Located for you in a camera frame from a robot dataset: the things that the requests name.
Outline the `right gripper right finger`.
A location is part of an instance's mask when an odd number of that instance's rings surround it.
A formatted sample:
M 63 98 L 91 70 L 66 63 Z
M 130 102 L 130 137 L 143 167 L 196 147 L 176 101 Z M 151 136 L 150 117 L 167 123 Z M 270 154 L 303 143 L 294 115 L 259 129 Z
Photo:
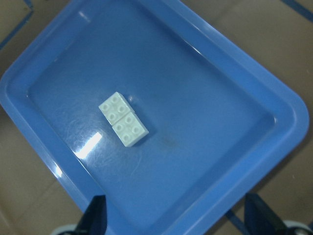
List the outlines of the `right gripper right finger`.
M 245 196 L 244 224 L 251 235 L 284 235 L 287 226 L 256 193 Z

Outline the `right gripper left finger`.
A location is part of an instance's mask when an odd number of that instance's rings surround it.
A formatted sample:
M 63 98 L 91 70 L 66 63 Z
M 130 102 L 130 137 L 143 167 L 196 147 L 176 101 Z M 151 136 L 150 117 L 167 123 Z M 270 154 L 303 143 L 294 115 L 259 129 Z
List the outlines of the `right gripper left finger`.
M 94 196 L 77 224 L 75 235 L 104 235 L 107 230 L 107 203 L 105 195 Z

